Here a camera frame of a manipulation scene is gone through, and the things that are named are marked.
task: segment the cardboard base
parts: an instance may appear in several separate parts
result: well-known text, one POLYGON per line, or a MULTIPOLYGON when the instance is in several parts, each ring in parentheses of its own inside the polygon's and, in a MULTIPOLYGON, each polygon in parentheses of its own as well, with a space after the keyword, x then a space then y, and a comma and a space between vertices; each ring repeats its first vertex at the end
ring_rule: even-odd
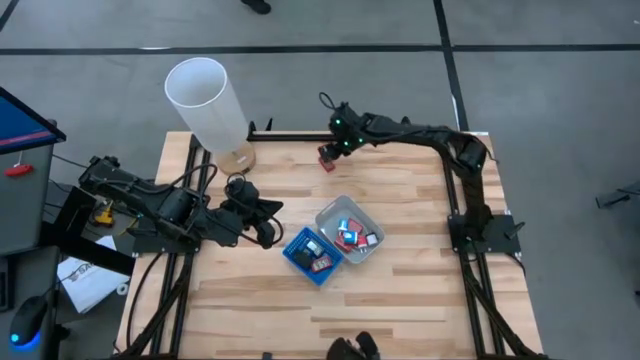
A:
POLYGON ((256 164, 256 153, 253 145, 245 142, 238 150, 224 155, 215 155, 214 159, 220 171, 226 175, 246 174, 256 164))

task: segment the blue plastic container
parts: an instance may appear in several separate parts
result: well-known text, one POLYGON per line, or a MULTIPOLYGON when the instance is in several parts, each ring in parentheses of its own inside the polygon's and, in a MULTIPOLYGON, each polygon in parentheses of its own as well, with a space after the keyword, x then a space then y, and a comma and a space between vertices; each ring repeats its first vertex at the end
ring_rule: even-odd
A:
POLYGON ((311 279, 314 284, 318 286, 321 286, 325 281, 327 281, 329 276, 331 276, 331 274, 336 271, 338 266, 340 266, 340 263, 344 258, 340 251, 333 247, 333 245, 324 241, 320 236, 318 236, 315 232, 313 232, 313 230, 308 227, 302 229, 302 231, 300 231, 300 233, 298 233, 298 235, 296 235, 296 237, 289 244, 287 244, 287 246, 282 251, 282 254, 287 259, 289 259, 289 261, 293 265, 295 265, 298 270, 300 270, 309 279, 311 279), (319 273, 314 273, 311 270, 303 269, 302 267, 300 267, 300 265, 296 264, 296 262, 293 261, 293 254, 299 249, 304 249, 309 240, 313 240, 318 243, 318 245, 322 246, 322 248, 324 249, 324 253, 322 254, 322 256, 329 255, 331 261, 333 261, 333 266, 331 266, 329 269, 320 271, 319 273))

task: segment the computer mouse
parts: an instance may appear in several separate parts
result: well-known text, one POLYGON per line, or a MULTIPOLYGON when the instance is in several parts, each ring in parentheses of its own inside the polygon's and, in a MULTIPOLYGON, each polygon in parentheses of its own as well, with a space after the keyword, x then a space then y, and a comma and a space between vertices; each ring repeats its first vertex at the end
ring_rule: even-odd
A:
POLYGON ((44 296, 32 296, 25 300, 11 321, 9 340, 20 346, 28 344, 36 337, 42 320, 47 313, 47 301, 44 296))

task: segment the blue light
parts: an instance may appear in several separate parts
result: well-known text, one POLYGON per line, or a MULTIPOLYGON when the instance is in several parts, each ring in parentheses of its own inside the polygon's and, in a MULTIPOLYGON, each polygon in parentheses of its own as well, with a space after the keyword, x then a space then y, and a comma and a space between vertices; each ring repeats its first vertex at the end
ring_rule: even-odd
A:
POLYGON ((36 346, 38 346, 39 343, 40 343, 40 331, 38 331, 36 333, 36 336, 34 336, 33 339, 31 339, 31 341, 29 341, 28 343, 26 343, 24 345, 16 345, 16 344, 12 343, 11 347, 15 351, 27 352, 27 351, 33 350, 36 346))

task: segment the white paper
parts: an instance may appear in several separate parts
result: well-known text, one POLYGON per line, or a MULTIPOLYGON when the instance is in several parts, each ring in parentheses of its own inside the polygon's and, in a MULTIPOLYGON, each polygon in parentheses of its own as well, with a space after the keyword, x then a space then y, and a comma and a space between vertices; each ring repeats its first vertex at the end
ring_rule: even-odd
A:
MULTIPOLYGON (((96 241, 96 244, 115 250, 116 246, 112 236, 105 236, 96 241)), ((64 279, 76 271, 86 261, 68 258, 58 264, 58 278, 64 279)), ((95 265, 83 266, 72 277, 64 280, 67 294, 71 298, 76 310, 84 314, 96 306, 100 301, 113 292, 118 285, 129 281, 129 277, 111 270, 105 270, 95 265)))

